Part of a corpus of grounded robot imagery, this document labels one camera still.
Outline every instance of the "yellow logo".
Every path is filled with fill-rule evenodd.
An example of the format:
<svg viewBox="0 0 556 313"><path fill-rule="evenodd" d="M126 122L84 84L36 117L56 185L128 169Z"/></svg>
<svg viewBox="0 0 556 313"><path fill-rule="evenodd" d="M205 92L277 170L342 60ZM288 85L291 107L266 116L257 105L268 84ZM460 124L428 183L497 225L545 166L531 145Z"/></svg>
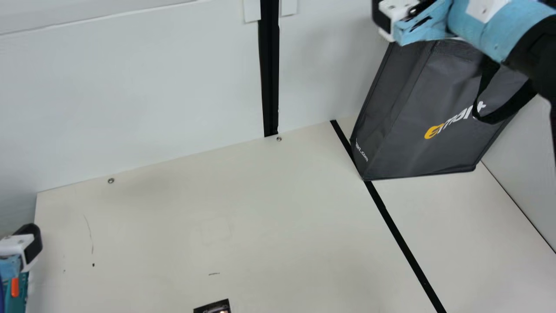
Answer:
<svg viewBox="0 0 556 313"><path fill-rule="evenodd" d="M434 137L434 135L438 134L438 132L440 132L440 129L442 129L442 126L444 126L444 123L429 128L429 130L427 130L425 133L425 139L431 139L432 137Z"/></svg>
<svg viewBox="0 0 556 313"><path fill-rule="evenodd" d="M477 104L477 111L481 112L481 109L483 109L485 107L486 107L486 105L484 105L482 101L479 101L479 103ZM451 125L452 123L455 123L455 122L457 122L459 120L462 120L462 119L466 120L469 117L469 115L471 114L472 109L473 109L473 105L466 108L465 110L461 111L457 115L453 116L452 118L450 118L446 122L444 122L444 123L442 123L438 126L433 126L433 127L429 128L429 130L427 130L426 133L425 133L425 139L431 139L432 137L439 134L441 131L445 130L446 127L448 127L448 125Z"/></svg>

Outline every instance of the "white bracket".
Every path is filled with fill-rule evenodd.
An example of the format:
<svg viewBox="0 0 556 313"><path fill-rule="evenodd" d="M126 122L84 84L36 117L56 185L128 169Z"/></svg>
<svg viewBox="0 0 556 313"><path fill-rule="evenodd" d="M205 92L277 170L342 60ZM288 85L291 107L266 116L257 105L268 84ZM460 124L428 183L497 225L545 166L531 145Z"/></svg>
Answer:
<svg viewBox="0 0 556 313"><path fill-rule="evenodd" d="M244 18L246 23L256 22L261 19L261 1L244 0Z"/></svg>
<svg viewBox="0 0 556 313"><path fill-rule="evenodd" d="M289 16L294 14L297 14L297 0L281 0L280 16Z"/></svg>

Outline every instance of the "black vertical strip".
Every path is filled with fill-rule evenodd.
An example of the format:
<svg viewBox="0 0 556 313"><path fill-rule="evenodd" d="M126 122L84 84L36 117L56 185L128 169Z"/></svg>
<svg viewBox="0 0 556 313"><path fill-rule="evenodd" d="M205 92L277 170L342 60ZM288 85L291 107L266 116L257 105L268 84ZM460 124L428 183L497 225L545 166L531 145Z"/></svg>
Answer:
<svg viewBox="0 0 556 313"><path fill-rule="evenodd" d="M261 1L259 59L261 63L262 119L265 137L278 134L279 0Z"/></svg>
<svg viewBox="0 0 556 313"><path fill-rule="evenodd" d="M351 151L351 145L349 144L348 139L344 135L344 132L342 131L342 129L340 129L340 126L338 125L336 120L330 121L330 123L332 124L332 127L336 131L336 135L338 135L338 138L344 145L347 154L349 154L351 160L353 161L353 153ZM438 299L436 293L434 292L433 288L429 284L429 281L426 279L425 273L423 273L421 267L417 263L417 260L413 256L413 253L411 252L411 250L409 250L407 243L405 243L404 238L401 236L401 233L398 230L396 224L394 223L394 220L390 216L390 213L388 213L388 210L386 210L386 206L384 205L384 202L380 198L379 193L376 191L375 187L373 186L373 183L370 181L365 182L365 186L367 187L367 190L371 194L371 197L373 198L376 207L378 207L379 212L384 219L384 222L386 222L386 225L388 226L388 229L390 229L392 236L394 236L394 239L398 243L398 246L400 247L401 251L404 253L405 259L408 261L409 265L411 266L411 269L413 269L413 272L415 273L417 279L421 283L421 286L425 290L426 295L429 297L430 302L433 304L434 309L436 309L438 313L446 313L444 306Z"/></svg>

